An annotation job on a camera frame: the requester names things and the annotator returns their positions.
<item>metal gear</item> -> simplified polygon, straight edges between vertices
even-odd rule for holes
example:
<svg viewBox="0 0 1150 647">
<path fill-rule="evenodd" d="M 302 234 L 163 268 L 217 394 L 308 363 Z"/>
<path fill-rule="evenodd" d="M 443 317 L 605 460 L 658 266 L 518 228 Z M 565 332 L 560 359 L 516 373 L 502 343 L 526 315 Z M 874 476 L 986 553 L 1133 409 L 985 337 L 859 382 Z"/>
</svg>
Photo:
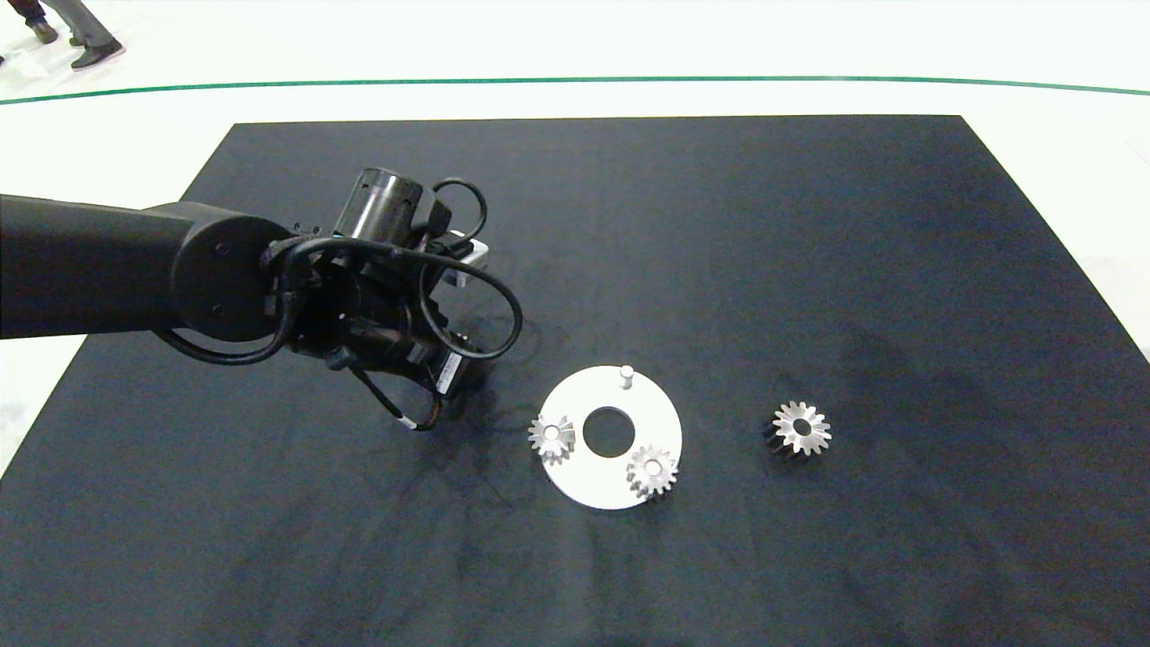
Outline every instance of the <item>metal gear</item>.
<svg viewBox="0 0 1150 647">
<path fill-rule="evenodd" d="M 570 456 L 572 449 L 575 448 L 575 426 L 566 416 L 554 424 L 539 416 L 531 422 L 531 429 L 528 431 L 531 433 L 528 437 L 531 449 L 552 465 Z"/>
<path fill-rule="evenodd" d="M 773 422 L 779 428 L 772 438 L 776 446 L 775 453 L 790 446 L 793 454 L 800 452 L 805 456 L 810 456 L 812 452 L 822 454 L 822 450 L 829 447 L 827 441 L 830 440 L 830 434 L 827 433 L 830 425 L 823 423 L 825 419 L 826 416 L 816 414 L 814 407 L 807 407 L 805 402 L 795 405 L 795 401 L 791 401 L 789 406 L 781 406 L 779 411 L 775 411 Z M 798 421 L 805 421 L 811 426 L 810 432 L 804 434 L 796 430 L 795 423 Z"/>
<path fill-rule="evenodd" d="M 641 499 L 650 499 L 669 491 L 670 485 L 675 483 L 676 472 L 678 465 L 670 457 L 670 453 L 651 445 L 631 454 L 631 461 L 627 464 L 627 480 Z"/>
</svg>

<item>black cable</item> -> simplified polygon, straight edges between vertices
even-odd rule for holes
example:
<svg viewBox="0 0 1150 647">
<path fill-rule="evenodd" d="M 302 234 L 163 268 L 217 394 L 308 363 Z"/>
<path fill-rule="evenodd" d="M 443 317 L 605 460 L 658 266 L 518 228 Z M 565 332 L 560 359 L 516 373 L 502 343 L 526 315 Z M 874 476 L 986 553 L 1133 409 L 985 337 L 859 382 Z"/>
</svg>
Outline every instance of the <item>black cable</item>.
<svg viewBox="0 0 1150 647">
<path fill-rule="evenodd" d="M 299 264 L 301 262 L 301 259 L 306 260 L 309 254 L 329 248 L 351 248 L 351 249 L 373 252 L 376 254 L 388 254 L 392 257 L 408 257 L 413 260 L 419 260 L 427 264 L 436 264 L 439 267 L 445 267 L 447 269 L 455 269 L 465 274 L 469 274 L 494 287 L 496 291 L 503 294 L 504 299 L 507 300 L 507 305 L 511 306 L 512 332 L 504 341 L 504 344 L 499 345 L 499 347 L 496 348 L 494 351 L 488 353 L 477 353 L 468 351 L 457 345 L 451 339 L 451 336 L 442 326 L 439 326 L 438 323 L 435 322 L 435 318 L 431 316 L 431 307 L 428 303 L 429 296 L 427 290 L 423 288 L 423 271 L 425 271 L 427 264 L 424 264 L 423 269 L 420 270 L 420 279 L 416 290 L 419 293 L 420 310 L 423 313 L 424 318 L 427 318 L 428 328 L 431 329 L 431 333 L 435 334 L 435 337 L 452 353 L 455 353 L 458 355 L 471 360 L 493 360 L 507 353 L 511 349 L 511 347 L 515 346 L 515 341 L 519 339 L 519 334 L 523 330 L 523 308 L 522 306 L 520 306 L 519 298 L 516 298 L 515 293 L 511 291 L 511 287 L 508 287 L 499 278 L 496 278 L 494 276 L 488 274 L 483 269 L 473 267 L 470 264 L 467 264 L 466 262 L 455 260 L 453 257 L 430 254 L 425 252 L 416 252 L 414 249 L 397 247 L 396 245 L 389 242 L 361 240 L 359 238 L 316 238 L 314 240 L 307 240 L 300 242 L 299 245 L 296 245 L 294 247 L 292 247 L 286 252 L 284 257 L 284 265 L 283 269 L 281 270 L 281 282 L 283 283 L 285 280 L 291 279 L 291 276 L 293 275 L 294 271 L 294 265 Z"/>
<path fill-rule="evenodd" d="M 515 293 L 511 291 L 503 280 L 496 278 L 491 274 L 488 274 L 483 269 L 467 264 L 466 262 L 455 260 L 453 257 L 447 257 L 437 254 L 430 254 L 425 252 L 417 252 L 414 249 L 407 249 L 402 247 L 397 247 L 389 242 L 377 242 L 373 240 L 361 240 L 359 238 L 313 238 L 299 242 L 298 245 L 291 247 L 284 252 L 284 262 L 279 271 L 278 280 L 278 296 L 279 296 L 279 319 L 277 322 L 275 337 L 268 344 L 268 346 L 243 354 L 227 354 L 217 353 L 214 351 L 206 349 L 204 347 L 197 346 L 186 339 L 182 338 L 178 333 L 171 330 L 153 331 L 158 338 L 163 340 L 168 346 L 176 349 L 177 352 L 200 362 L 206 362 L 208 364 L 217 364 L 223 367 L 244 367 L 247 364 L 255 364 L 268 360 L 273 355 L 279 352 L 285 344 L 291 339 L 292 328 L 296 323 L 296 317 L 299 310 L 302 308 L 304 299 L 302 292 L 297 286 L 300 274 L 297 271 L 297 264 L 302 264 L 302 260 L 320 251 L 325 249 L 360 249 L 369 251 L 374 253 L 383 253 L 391 255 L 393 257 L 409 257 L 413 260 L 419 260 L 424 262 L 423 268 L 420 270 L 417 294 L 420 301 L 420 310 L 423 313 L 424 318 L 428 321 L 428 328 L 431 329 L 431 333 L 452 353 L 468 357 L 471 360 L 493 360 L 507 353 L 515 345 L 519 339 L 519 334 L 523 329 L 523 309 L 520 306 L 519 299 Z M 455 269 L 465 274 L 475 276 L 480 280 L 488 283 L 496 288 L 503 296 L 507 300 L 507 303 L 512 308 L 512 332 L 497 349 L 488 353 L 477 353 L 466 348 L 460 347 L 451 339 L 451 336 L 436 323 L 435 318 L 431 316 L 431 308 L 428 302 L 429 295 L 424 288 L 424 271 L 428 264 L 437 264 L 447 269 Z"/>
<path fill-rule="evenodd" d="M 466 236 L 453 241 L 451 245 L 447 245 L 448 248 L 458 247 L 463 242 L 469 241 L 471 238 L 478 236 L 480 231 L 482 231 L 483 226 L 488 223 L 488 199 L 483 197 L 483 192 L 480 191 L 480 187 L 476 186 L 475 184 L 471 184 L 470 182 L 463 179 L 462 177 L 447 177 L 445 179 L 440 179 L 435 185 L 432 185 L 431 190 L 438 191 L 444 186 L 452 186 L 452 185 L 462 186 L 468 191 L 470 191 L 473 195 L 475 195 L 475 201 L 480 202 L 480 219 L 475 223 L 475 228 L 473 228 Z"/>
<path fill-rule="evenodd" d="M 404 426 L 414 430 L 416 432 L 425 432 L 435 428 L 436 421 L 439 419 L 439 410 L 443 407 L 443 398 L 439 395 L 439 392 L 435 390 L 428 390 L 431 393 L 431 413 L 428 415 L 427 421 L 422 423 L 416 423 L 411 418 L 408 418 L 407 416 L 404 416 L 404 413 L 400 411 L 398 407 L 396 407 L 396 403 L 391 402 L 391 399 L 384 395 L 384 393 L 379 391 L 379 387 L 375 386 L 375 383 L 371 382 L 371 378 L 367 375 L 367 372 L 365 372 L 359 367 L 348 367 L 348 370 L 352 372 L 353 376 L 359 378 L 359 382 L 363 383 L 367 386 L 368 391 L 371 392 L 371 395 L 374 395 L 375 399 L 379 401 L 379 405 L 382 405 L 383 408 L 386 409 L 389 414 L 394 416 L 396 419 L 399 421 Z"/>
<path fill-rule="evenodd" d="M 171 330 L 152 332 L 168 346 L 187 357 L 191 357 L 192 360 L 199 360 L 200 362 L 218 364 L 222 367 L 244 367 L 247 364 L 256 364 L 279 353 L 279 349 L 282 349 L 291 338 L 292 326 L 296 323 L 296 316 L 299 314 L 302 301 L 299 298 L 299 293 L 296 291 L 282 292 L 279 294 L 279 321 L 276 325 L 275 336 L 271 338 L 271 341 L 268 342 L 268 346 L 251 353 L 217 353 L 197 346 Z"/>
</svg>

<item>green line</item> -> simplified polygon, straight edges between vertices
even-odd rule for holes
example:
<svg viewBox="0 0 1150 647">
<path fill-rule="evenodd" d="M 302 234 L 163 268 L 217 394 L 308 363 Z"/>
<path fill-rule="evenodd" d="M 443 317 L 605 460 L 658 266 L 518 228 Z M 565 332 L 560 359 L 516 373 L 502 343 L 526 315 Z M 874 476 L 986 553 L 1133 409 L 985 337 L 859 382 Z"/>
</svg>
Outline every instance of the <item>green line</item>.
<svg viewBox="0 0 1150 647">
<path fill-rule="evenodd" d="M 996 80 L 987 78 L 942 78 L 930 76 L 551 76 L 522 78 L 358 78 L 346 80 L 255 80 L 243 83 L 197 83 L 190 85 L 154 85 L 151 87 L 124 87 L 121 90 L 95 90 L 69 94 L 47 94 L 22 99 L 0 99 L 0 106 L 34 103 L 60 99 L 83 99 L 85 97 L 108 97 L 113 94 L 137 94 L 140 92 L 174 92 L 177 90 L 229 90 L 235 87 L 317 87 L 339 85 L 513 85 L 554 83 L 674 83 L 674 82 L 872 82 L 872 83 L 940 83 L 951 85 L 997 85 L 1005 87 L 1036 87 L 1040 90 L 1070 90 L 1073 92 L 1104 92 L 1110 94 L 1133 94 L 1150 97 L 1150 90 L 1104 87 L 1098 85 L 1070 85 L 1065 83 L 1032 83 L 1027 80 Z"/>
</svg>

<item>white floor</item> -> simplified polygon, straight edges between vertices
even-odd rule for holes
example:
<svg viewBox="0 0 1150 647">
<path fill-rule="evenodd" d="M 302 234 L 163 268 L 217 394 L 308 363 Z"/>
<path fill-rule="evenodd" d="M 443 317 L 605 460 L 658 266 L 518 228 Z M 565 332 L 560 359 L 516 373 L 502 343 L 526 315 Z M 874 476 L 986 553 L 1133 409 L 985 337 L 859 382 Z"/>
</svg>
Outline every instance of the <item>white floor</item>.
<svg viewBox="0 0 1150 647">
<path fill-rule="evenodd" d="M 1150 2 L 87 3 L 128 52 L 78 72 L 0 20 L 0 192 L 170 201 L 237 122 L 960 114 L 1150 357 Z M 843 79 L 511 80 L 620 76 Z M 215 86 L 340 79 L 499 80 Z M 79 341 L 0 342 L 0 473 Z"/>
</svg>

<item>white circular plate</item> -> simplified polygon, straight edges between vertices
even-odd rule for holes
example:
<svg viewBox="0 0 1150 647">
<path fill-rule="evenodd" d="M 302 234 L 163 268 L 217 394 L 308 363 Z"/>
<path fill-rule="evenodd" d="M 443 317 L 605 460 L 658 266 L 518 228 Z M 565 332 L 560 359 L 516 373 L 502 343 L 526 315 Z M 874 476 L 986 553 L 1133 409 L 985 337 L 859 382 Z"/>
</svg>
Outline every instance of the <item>white circular plate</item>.
<svg viewBox="0 0 1150 647">
<path fill-rule="evenodd" d="M 620 367 L 592 367 L 568 377 L 551 392 L 539 416 L 559 421 L 564 416 L 575 426 L 575 445 L 570 456 L 543 469 L 564 494 L 591 508 L 622 510 L 646 501 L 631 490 L 627 480 L 627 463 L 631 454 L 646 446 L 669 453 L 678 465 L 683 452 L 683 430 L 678 414 L 667 394 L 650 378 L 631 373 L 630 388 Z M 599 409 L 615 409 L 631 419 L 635 442 L 615 457 L 600 456 L 583 441 L 583 424 Z"/>
</svg>

